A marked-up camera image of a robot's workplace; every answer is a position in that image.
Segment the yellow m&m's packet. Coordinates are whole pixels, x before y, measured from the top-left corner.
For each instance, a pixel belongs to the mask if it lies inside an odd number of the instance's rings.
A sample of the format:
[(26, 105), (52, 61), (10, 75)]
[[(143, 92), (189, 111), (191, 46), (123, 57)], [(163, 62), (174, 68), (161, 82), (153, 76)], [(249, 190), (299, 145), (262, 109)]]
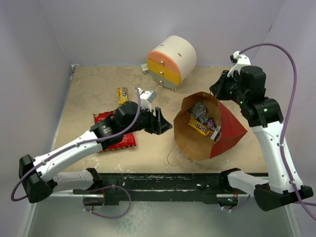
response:
[(212, 130), (208, 129), (204, 124), (200, 123), (194, 117), (190, 117), (188, 125), (190, 127), (194, 128), (196, 131), (198, 131), (203, 136), (210, 136), (213, 133)]
[(118, 103), (120, 105), (124, 104), (128, 101), (128, 94), (127, 94), (127, 88), (122, 86), (117, 88), (118, 93)]

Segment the brown purple candy wrapper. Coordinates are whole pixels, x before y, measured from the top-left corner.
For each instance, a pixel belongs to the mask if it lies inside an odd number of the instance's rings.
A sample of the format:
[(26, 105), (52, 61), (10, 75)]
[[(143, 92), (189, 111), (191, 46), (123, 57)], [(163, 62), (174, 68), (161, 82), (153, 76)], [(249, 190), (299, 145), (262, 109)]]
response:
[(216, 125), (216, 123), (215, 123), (215, 121), (214, 121), (213, 118), (209, 118), (209, 119), (205, 122), (204, 125), (205, 125), (208, 129), (210, 129), (210, 130), (212, 130), (212, 131), (214, 131), (214, 130), (216, 129), (216, 127), (217, 127), (217, 125)]

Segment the red brown paper bag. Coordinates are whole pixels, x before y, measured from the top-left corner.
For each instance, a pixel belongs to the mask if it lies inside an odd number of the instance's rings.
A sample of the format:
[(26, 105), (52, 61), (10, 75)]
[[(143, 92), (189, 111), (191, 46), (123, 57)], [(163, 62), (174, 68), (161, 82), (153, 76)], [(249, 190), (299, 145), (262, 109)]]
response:
[(223, 154), (247, 133), (232, 112), (206, 92), (197, 92), (182, 100), (173, 128), (176, 148), (193, 161)]

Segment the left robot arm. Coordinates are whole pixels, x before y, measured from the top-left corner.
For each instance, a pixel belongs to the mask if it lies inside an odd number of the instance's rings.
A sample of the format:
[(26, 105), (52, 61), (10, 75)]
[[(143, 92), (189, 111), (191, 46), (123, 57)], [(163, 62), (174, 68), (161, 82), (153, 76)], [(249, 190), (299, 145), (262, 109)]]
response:
[(74, 141), (36, 158), (24, 155), (19, 159), (19, 183), (29, 203), (40, 202), (61, 188), (61, 171), (94, 153), (122, 141), (123, 136), (144, 130), (161, 135), (172, 128), (161, 109), (144, 108), (135, 102), (125, 102), (105, 119), (93, 125)]

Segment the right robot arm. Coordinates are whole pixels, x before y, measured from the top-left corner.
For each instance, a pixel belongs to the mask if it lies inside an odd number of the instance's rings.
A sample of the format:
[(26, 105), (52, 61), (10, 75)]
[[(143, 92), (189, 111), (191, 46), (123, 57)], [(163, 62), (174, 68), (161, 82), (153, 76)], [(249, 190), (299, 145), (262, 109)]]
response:
[(219, 100), (231, 100), (239, 105), (259, 141), (268, 169), (268, 179), (246, 174), (238, 168), (221, 172), (220, 189), (231, 193), (238, 189), (253, 196), (263, 211), (270, 211), (299, 199), (311, 198), (311, 187), (298, 176), (286, 140), (281, 138), (285, 127), (279, 103), (265, 96), (266, 74), (260, 67), (244, 66), (239, 72), (221, 73), (210, 92)]

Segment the crumpled grey wrapper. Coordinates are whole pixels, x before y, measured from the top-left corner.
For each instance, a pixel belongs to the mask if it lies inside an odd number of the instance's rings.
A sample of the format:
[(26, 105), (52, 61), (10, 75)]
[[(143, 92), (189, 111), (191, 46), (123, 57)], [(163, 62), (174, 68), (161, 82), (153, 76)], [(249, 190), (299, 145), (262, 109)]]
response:
[(207, 109), (201, 102), (196, 102), (190, 108), (190, 115), (200, 123), (204, 124), (208, 121), (208, 117), (206, 116)]

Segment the small white box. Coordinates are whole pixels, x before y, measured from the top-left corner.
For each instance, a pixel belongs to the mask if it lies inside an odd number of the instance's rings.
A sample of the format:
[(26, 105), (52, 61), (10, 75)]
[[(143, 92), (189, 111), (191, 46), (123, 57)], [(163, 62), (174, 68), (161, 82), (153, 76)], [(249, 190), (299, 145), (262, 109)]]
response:
[(141, 70), (142, 70), (142, 73), (143, 73), (144, 75), (146, 75), (146, 74), (149, 73), (149, 69), (148, 69), (147, 64), (142, 64), (142, 65), (141, 65)]

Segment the round pastel drawer cabinet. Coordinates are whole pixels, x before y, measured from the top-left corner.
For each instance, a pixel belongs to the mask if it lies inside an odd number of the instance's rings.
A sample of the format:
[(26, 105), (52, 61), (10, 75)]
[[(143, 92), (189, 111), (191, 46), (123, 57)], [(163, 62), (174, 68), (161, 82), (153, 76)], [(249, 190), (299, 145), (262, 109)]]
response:
[(147, 67), (154, 80), (175, 91), (197, 63), (194, 47), (179, 36), (169, 36), (147, 56)]

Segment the black aluminium base frame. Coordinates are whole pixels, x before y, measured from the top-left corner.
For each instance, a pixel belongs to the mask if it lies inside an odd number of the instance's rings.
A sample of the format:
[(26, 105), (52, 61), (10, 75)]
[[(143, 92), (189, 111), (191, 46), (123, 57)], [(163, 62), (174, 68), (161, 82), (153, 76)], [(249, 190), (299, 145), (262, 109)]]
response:
[(121, 201), (202, 202), (235, 206), (237, 194), (222, 185), (221, 173), (61, 173), (63, 183), (55, 192), (72, 190), (93, 205), (118, 205)]

